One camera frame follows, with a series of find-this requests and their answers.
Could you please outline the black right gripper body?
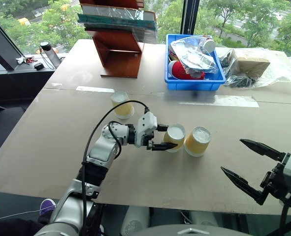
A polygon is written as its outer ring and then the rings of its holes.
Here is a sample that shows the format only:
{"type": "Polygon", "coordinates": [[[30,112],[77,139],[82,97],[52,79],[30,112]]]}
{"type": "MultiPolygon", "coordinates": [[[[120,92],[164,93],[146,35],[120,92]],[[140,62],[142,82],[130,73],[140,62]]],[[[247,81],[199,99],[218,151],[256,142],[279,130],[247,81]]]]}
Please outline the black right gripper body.
{"type": "Polygon", "coordinates": [[[291,207],[291,175],[285,174],[284,170],[285,164],[278,163],[271,172],[267,172],[260,184],[262,187],[259,198],[260,205],[263,205],[268,194],[271,194],[283,205],[291,207]]]}

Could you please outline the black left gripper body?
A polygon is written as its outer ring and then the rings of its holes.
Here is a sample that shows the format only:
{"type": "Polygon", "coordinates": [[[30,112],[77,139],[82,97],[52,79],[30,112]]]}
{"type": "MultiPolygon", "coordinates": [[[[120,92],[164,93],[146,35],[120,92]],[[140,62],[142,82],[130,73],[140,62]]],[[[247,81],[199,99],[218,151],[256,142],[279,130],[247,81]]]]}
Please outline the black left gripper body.
{"type": "Polygon", "coordinates": [[[160,144],[155,144],[153,141],[154,131],[146,130],[141,137],[141,144],[145,146],[147,150],[159,150],[160,144]]]}

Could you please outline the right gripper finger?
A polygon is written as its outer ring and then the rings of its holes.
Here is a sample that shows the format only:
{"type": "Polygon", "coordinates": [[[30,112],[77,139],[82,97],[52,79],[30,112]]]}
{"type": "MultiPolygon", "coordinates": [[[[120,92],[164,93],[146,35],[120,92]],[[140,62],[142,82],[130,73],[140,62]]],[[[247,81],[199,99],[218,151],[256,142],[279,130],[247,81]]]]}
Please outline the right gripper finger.
{"type": "Polygon", "coordinates": [[[248,184],[248,182],[244,178],[232,172],[231,170],[228,170],[225,167],[221,166],[221,170],[237,188],[239,188],[248,196],[250,196],[252,199],[254,199],[256,203],[258,203],[259,205],[263,205],[263,203],[265,202],[268,196],[268,192],[266,192],[265,190],[259,191],[259,190],[254,189],[248,184]]]}
{"type": "Polygon", "coordinates": [[[277,151],[260,142],[255,142],[249,139],[240,139],[239,141],[241,141],[245,146],[247,146],[252,151],[258,153],[259,155],[268,156],[275,161],[282,162],[284,157],[286,156],[285,152],[277,151]]]}

